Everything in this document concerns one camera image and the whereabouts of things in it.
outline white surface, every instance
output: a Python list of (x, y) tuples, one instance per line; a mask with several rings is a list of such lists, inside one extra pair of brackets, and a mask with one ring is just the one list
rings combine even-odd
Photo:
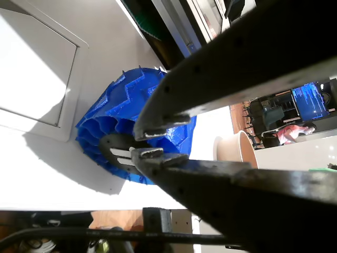
[(57, 124), (76, 46), (32, 16), (6, 9), (0, 37), (0, 108)]
[(329, 163), (337, 164), (337, 136), (256, 150), (255, 155), (261, 169), (327, 168)]
[[(30, 3), (90, 46), (74, 125), (122, 70), (161, 64), (120, 8), (120, 2), (30, 0)], [(228, 108), (200, 115), (192, 148), (194, 158), (211, 160), (213, 135), (226, 135), (228, 129), (231, 129)], [(111, 175), (82, 153), (75, 136), (76, 130), (72, 128), (70, 141), (64, 143), (0, 127), (3, 193), (0, 209), (183, 208), (157, 186)]]
[(0, 58), (6, 71), (0, 107), (8, 111), (0, 110), (0, 125), (67, 141), (88, 45), (26, 0), (12, 1), (36, 20), (2, 10), (2, 33), (9, 49)]

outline black cable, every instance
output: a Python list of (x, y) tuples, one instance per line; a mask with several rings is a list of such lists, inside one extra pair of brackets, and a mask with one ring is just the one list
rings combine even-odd
[(31, 228), (18, 231), (0, 241), (0, 252), (12, 244), (39, 238), (86, 238), (115, 241), (151, 241), (174, 244), (230, 245), (224, 236), (193, 235), (185, 233), (148, 233), (87, 228)]

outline black plastic piece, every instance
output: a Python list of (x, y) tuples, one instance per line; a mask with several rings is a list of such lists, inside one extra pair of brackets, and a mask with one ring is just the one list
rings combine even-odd
[(334, 235), (316, 232), (337, 226), (337, 173), (251, 169), (248, 163), (144, 152), (150, 150), (132, 151), (136, 167), (228, 237), (228, 246), (261, 253), (335, 248)]
[(121, 149), (128, 151), (130, 147), (138, 148), (149, 148), (151, 147), (146, 141), (135, 141), (134, 137), (129, 134), (108, 134), (100, 139), (98, 145), (102, 155), (111, 163), (119, 169), (125, 170), (129, 173), (142, 175), (134, 166), (129, 166), (126, 164), (121, 164), (117, 161), (119, 156), (114, 155), (110, 148)]
[(332, 76), (335, 41), (315, 32), (335, 29), (336, 9), (336, 1), (314, 0), (270, 0), (253, 9), (166, 75), (135, 124), (136, 140), (183, 124), (181, 117)]

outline pink shirt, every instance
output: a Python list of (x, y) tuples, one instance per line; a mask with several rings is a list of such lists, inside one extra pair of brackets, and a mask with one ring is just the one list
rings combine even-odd
[(290, 144), (291, 141), (289, 141), (284, 134), (286, 131), (291, 130), (290, 136), (294, 139), (296, 139), (299, 134), (303, 131), (303, 127), (298, 125), (288, 125), (285, 128), (281, 129), (279, 132), (277, 132), (277, 137), (279, 138), (280, 144)]

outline wooden floor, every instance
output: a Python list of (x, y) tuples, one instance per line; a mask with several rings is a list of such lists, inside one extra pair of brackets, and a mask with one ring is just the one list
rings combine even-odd
[(121, 227), (128, 231), (143, 230), (142, 210), (95, 211), (91, 215), (94, 221), (89, 228)]

